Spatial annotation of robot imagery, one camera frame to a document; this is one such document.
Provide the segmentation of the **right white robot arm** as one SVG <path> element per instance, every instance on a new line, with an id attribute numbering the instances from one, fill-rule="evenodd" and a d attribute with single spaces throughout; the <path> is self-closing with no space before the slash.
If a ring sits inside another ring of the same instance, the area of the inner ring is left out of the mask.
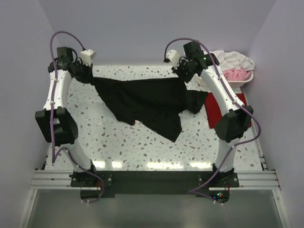
<path id="1" fill-rule="evenodd" d="M 221 71 L 216 56 L 195 40 L 183 46 L 184 55 L 176 50 L 165 50 L 164 61 L 172 64 L 172 71 L 184 82 L 199 76 L 214 96 L 222 117 L 215 124 L 219 138 L 212 182 L 221 187 L 234 173 L 234 157 L 244 133 L 248 130 L 253 108 L 245 105 L 235 94 Z"/>

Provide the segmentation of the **black t shirt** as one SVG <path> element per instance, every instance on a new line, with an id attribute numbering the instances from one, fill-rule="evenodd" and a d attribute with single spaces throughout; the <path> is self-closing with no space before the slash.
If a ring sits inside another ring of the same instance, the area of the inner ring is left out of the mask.
<path id="1" fill-rule="evenodd" d="M 179 114 L 198 113 L 208 96 L 188 90 L 177 77 L 131 81 L 94 77 L 91 85 L 118 121 L 129 125 L 139 121 L 172 142 L 182 131 Z"/>

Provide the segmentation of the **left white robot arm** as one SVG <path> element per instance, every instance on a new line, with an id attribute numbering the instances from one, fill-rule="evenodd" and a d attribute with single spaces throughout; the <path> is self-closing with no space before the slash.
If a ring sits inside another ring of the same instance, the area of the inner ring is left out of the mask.
<path id="1" fill-rule="evenodd" d="M 87 186 L 98 182 L 98 174 L 78 140 L 78 126 L 67 109 L 67 97 L 73 79 L 90 83 L 93 78 L 92 59 L 96 52 L 83 49 L 79 54 L 70 47 L 57 48 L 57 57 L 50 63 L 50 85 L 46 103 L 35 113 L 36 122 L 51 146 L 51 159 L 55 162 L 64 152 L 73 165 L 72 180 Z"/>

